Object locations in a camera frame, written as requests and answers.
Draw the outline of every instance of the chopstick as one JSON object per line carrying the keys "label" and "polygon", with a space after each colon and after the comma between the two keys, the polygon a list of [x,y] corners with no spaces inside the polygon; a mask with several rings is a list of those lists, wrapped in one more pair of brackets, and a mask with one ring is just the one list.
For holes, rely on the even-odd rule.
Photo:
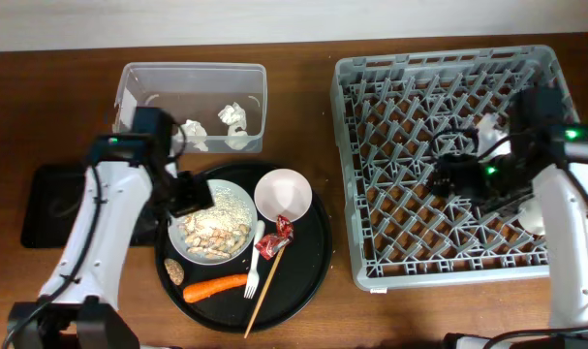
{"label": "chopstick", "polygon": [[253,327],[253,323],[255,323],[255,318],[257,317],[257,313],[259,313],[259,308],[262,307],[263,298],[267,293],[267,288],[270,286],[270,282],[272,282],[272,276],[274,276],[274,272],[276,271],[276,267],[278,263],[281,261],[281,256],[283,255],[283,251],[285,251],[285,247],[281,248],[278,251],[278,255],[276,255],[276,260],[274,260],[274,264],[272,265],[272,269],[270,270],[270,274],[267,276],[267,280],[265,281],[265,285],[263,285],[262,293],[259,295],[259,300],[257,301],[257,305],[255,305],[255,311],[253,311],[253,316],[251,317],[251,321],[248,323],[248,327],[246,328],[246,333],[244,334],[244,338],[248,336],[248,333],[251,331]]}

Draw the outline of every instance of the carrot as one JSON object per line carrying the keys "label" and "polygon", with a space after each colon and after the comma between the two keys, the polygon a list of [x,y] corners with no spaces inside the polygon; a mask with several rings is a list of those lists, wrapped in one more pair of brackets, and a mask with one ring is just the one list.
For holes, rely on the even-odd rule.
{"label": "carrot", "polygon": [[247,279],[247,274],[238,274],[198,282],[196,284],[186,286],[184,289],[184,300],[186,302],[204,300],[213,294],[229,290],[233,287],[246,285]]}

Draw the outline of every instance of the wooden surface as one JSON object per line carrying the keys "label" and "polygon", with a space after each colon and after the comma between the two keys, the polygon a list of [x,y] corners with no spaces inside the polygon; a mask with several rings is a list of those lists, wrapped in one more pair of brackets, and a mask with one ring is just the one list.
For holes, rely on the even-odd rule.
{"label": "wooden surface", "polygon": [[[186,318],[160,286],[151,248],[132,248],[119,304],[141,342],[185,348],[397,346],[448,332],[494,335],[546,325],[547,279],[391,291],[355,286],[344,225],[344,194],[328,90],[339,58],[453,48],[545,44],[556,50],[573,101],[588,120],[588,34],[408,39],[299,45],[122,48],[0,53],[0,342],[14,301],[33,301],[61,250],[19,244],[32,173],[78,159],[110,130],[121,70],[134,61],[256,62],[267,69],[268,115],[261,154],[300,171],[331,216],[332,267],[316,297],[287,323],[242,339]],[[238,156],[182,158],[203,170]]]}

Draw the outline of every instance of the red wrapper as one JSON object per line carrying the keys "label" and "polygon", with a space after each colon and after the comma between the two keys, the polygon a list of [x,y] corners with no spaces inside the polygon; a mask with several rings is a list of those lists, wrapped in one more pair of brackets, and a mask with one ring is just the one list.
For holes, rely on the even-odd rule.
{"label": "red wrapper", "polygon": [[278,231],[277,234],[268,234],[255,245],[255,248],[267,260],[276,256],[281,248],[294,240],[294,225],[282,215],[279,215],[276,220],[276,230]]}
{"label": "red wrapper", "polygon": [[281,238],[294,238],[294,225],[289,219],[279,215],[276,219],[276,232]]}
{"label": "red wrapper", "polygon": [[276,256],[281,248],[287,246],[290,242],[292,241],[288,238],[281,238],[276,234],[268,234],[257,242],[255,248],[269,261],[270,258]]}

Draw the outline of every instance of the fork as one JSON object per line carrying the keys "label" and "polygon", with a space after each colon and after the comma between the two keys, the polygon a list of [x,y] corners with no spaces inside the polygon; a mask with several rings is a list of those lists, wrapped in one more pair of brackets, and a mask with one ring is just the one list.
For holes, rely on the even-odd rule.
{"label": "fork", "polygon": [[265,230],[265,223],[260,220],[257,222],[257,232],[253,239],[253,257],[251,259],[251,270],[248,271],[248,280],[246,281],[246,290],[244,290],[244,298],[252,299],[259,286],[259,274],[257,273],[257,262],[259,261],[259,250],[255,245],[263,238],[263,231]]}

